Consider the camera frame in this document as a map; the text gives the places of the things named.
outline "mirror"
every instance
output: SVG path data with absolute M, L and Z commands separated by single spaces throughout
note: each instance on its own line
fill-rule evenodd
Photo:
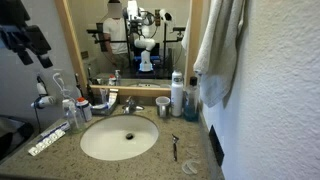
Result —
M 202 15 L 202 7 L 203 1 L 202 0 L 190 0 L 191 7 L 190 7 L 190 31 L 188 40 L 188 50 L 187 50 L 187 59 L 185 61 L 185 68 L 184 70 L 184 79 L 189 79 L 192 76 L 193 64 L 197 56 L 198 52 L 198 44 L 199 44 L 199 34 L 200 34 L 200 26 L 203 17 Z M 70 59 L 74 68 L 74 71 L 79 74 L 79 81 L 82 87 L 85 87 L 87 84 L 87 78 L 85 75 L 85 69 L 83 67 L 82 58 L 81 58 L 81 50 L 78 45 L 78 39 L 76 38 L 75 27 L 73 26 L 71 20 L 71 11 L 69 8 L 68 0 L 55 0 L 55 5 L 59 14 L 59 18 L 61 21 L 61 26 L 64 31 L 64 37 L 66 39 L 67 47 L 69 50 Z M 99 91 L 99 88 L 113 88 L 113 86 L 97 86 L 92 85 L 91 88 L 94 91 Z M 148 96 L 148 97 L 157 97 L 157 96 L 170 96 L 170 88 L 137 88 L 137 87 L 130 87 L 130 86 L 119 86 L 116 87 L 119 89 L 120 95 L 132 95 L 132 96 Z
M 173 69 L 179 69 L 183 74 L 185 70 L 186 56 L 185 50 L 181 46 L 181 37 L 184 34 L 184 30 L 177 27 L 185 27 L 187 24 L 190 0 L 162 0 L 161 2 L 158 0 L 137 0 L 138 7 L 150 12 L 152 14 L 151 17 L 154 17 L 153 15 L 155 15 L 156 9 L 165 9 L 165 11 L 172 16 L 172 21 L 168 21 L 169 23 L 166 26 L 163 20 L 160 21 L 161 25 L 159 27 L 156 27 L 155 23 L 148 26 L 149 34 L 150 36 L 154 34 L 152 39 L 155 40 L 156 44 L 151 50 L 150 55 L 153 70 L 147 70 L 147 72 L 142 71 L 140 68 L 143 48 L 137 48 L 132 43 L 129 47 L 130 59 L 128 58 L 128 51 L 125 50 L 125 52 L 123 52 L 122 50 L 121 56 L 118 57 L 118 55 L 114 55 L 116 56 L 114 60 L 111 58 L 110 53 L 105 51 L 105 42 L 95 43 L 96 40 L 100 41 L 104 39 L 103 34 L 87 32 L 88 29 L 102 31 L 102 29 L 104 29 L 102 26 L 104 26 L 104 22 L 108 19 L 107 22 L 110 22 L 113 27 L 116 27 L 116 29 L 123 34 L 123 38 L 125 38 L 125 22 L 110 18 L 108 1 L 109 0 L 67 0 L 77 44 L 82 55 L 81 63 L 87 80 L 90 80 L 90 82 L 95 85 L 110 85 L 109 76 L 114 75 L 115 70 L 121 68 L 119 64 L 126 64 L 126 67 L 121 68 L 123 71 L 121 73 L 121 86 L 170 87 L 168 85 L 171 83 Z M 122 8 L 128 6 L 128 0 L 120 0 L 120 2 Z M 113 38 L 112 36 L 122 36 L 120 34 L 114 34 L 114 32 L 113 35 L 111 33 L 111 40 Z M 120 47 L 119 49 L 127 49 L 126 43 L 110 44 L 117 48 Z M 117 49 L 112 48 L 112 50 L 113 52 L 117 52 Z M 116 64 L 117 67 L 115 67 L 112 61 L 120 60 L 124 62 Z

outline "granite countertop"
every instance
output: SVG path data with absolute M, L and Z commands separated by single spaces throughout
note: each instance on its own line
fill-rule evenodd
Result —
M 113 115 L 117 114 L 122 114 L 121 105 L 113 112 Z M 94 159 L 80 148 L 83 133 L 67 133 L 33 157 L 28 154 L 28 149 L 38 139 L 35 138 L 0 165 L 0 174 L 54 179 L 209 179 L 198 123 L 173 117 L 163 120 L 157 117 L 154 106 L 146 106 L 145 110 L 134 114 L 147 117 L 159 129 L 159 138 L 155 145 L 136 157 L 120 161 Z M 90 126 L 104 118 L 94 116 L 86 125 Z M 172 134 L 179 137 L 177 162 L 173 161 Z M 198 174 L 187 175 L 182 171 L 181 165 L 188 159 L 200 160 L 200 165 L 194 164 Z

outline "faucet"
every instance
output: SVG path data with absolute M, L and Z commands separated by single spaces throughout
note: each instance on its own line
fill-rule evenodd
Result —
M 136 102 L 133 100 L 132 96 L 129 96 L 126 100 L 126 105 L 122 107 L 124 114 L 130 114 L 135 110 L 143 110 L 144 107 L 137 106 Z

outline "white sink basin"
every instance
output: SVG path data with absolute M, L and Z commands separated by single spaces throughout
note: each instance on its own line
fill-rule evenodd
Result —
M 158 136 L 158 128 L 150 120 L 119 115 L 93 124 L 81 138 L 80 146 L 93 158 L 117 161 L 146 152 Z

